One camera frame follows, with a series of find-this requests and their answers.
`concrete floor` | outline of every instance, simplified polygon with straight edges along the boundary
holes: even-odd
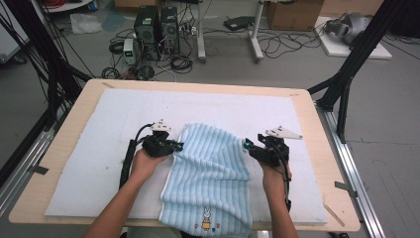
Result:
[[[101,9],[93,15],[98,16],[101,23],[118,17],[109,9]],[[69,21],[68,16],[60,16],[60,19]],[[224,19],[215,18],[208,24],[223,29]],[[132,28],[134,22],[120,19],[114,23],[96,34],[67,36],[94,75],[100,75],[102,69],[110,65],[109,40],[118,32]],[[334,75],[345,61],[327,57],[319,47],[255,63],[245,35],[206,35],[205,39],[206,63],[198,62],[194,45],[192,72],[177,74],[176,78],[165,72],[154,80],[309,88]],[[419,45],[392,43],[420,58]],[[420,100],[417,93],[420,60],[385,42],[382,45],[392,54],[392,59],[369,59],[357,74],[350,95],[346,138],[385,236],[417,237],[420,233],[420,186],[417,183],[420,112],[416,101]],[[85,70],[75,54],[68,47],[66,50],[72,65]],[[1,65],[0,91],[0,166],[3,166],[47,105],[29,63]],[[321,96],[322,92],[316,93],[313,99]],[[0,218],[1,237],[79,237],[86,228],[11,224],[7,218],[11,206]],[[299,235],[329,237],[323,232],[299,232]],[[362,228],[350,236],[368,237],[368,233]]]

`light blue striped towel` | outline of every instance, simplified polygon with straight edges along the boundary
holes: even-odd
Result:
[[[251,217],[243,140],[204,124],[188,124],[182,152],[161,194],[159,220],[194,236],[248,236]]]

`cloth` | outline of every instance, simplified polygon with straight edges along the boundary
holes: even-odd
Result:
[[[248,236],[253,219],[243,140],[189,124],[180,141],[183,150],[174,154],[160,196],[160,222],[194,236]]]

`cardboard box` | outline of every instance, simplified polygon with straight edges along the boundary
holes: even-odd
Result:
[[[273,30],[312,31],[323,4],[324,0],[270,3],[266,19]]]
[[[115,0],[115,7],[123,10],[138,10],[140,6],[160,6],[160,0]]]
[[[383,0],[325,0],[320,16],[338,18],[343,13],[359,12],[374,16]]]

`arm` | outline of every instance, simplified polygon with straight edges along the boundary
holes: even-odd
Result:
[[[272,237],[298,237],[286,204],[284,203],[284,181],[283,175],[279,172],[281,168],[275,168],[274,170],[262,163],[260,165],[262,166],[263,173],[262,185],[271,214]]]
[[[121,230],[130,214],[140,188],[154,173],[157,165],[166,158],[152,158],[144,150],[137,151],[130,178],[90,225],[83,238],[120,237]]]

